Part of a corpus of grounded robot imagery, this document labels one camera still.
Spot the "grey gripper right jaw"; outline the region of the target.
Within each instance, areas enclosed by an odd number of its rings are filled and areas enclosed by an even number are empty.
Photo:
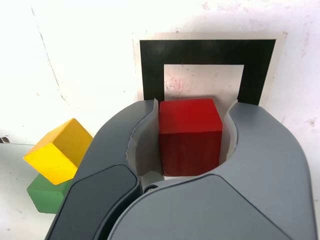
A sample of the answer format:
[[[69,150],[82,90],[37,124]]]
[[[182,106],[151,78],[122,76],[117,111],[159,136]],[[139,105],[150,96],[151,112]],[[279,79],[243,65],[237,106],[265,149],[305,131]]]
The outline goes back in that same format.
[[[231,157],[195,177],[157,182],[118,218],[111,240],[312,240],[308,162],[260,106],[235,103]]]

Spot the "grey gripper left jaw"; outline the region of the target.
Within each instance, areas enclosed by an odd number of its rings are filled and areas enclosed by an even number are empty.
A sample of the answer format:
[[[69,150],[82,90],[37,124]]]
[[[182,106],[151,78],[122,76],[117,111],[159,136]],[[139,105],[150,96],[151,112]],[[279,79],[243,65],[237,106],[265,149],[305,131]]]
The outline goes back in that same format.
[[[94,136],[46,238],[107,239],[143,188],[163,178],[158,101],[137,101]]]

